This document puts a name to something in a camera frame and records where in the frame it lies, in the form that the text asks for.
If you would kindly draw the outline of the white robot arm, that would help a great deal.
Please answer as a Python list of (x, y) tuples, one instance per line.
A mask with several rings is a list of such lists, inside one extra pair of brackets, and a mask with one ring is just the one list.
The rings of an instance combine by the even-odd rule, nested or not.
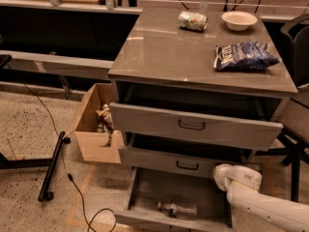
[(309, 232), (309, 206), (259, 193), (262, 175), (258, 171), (223, 163), (214, 168), (213, 178), (233, 207), (286, 232)]

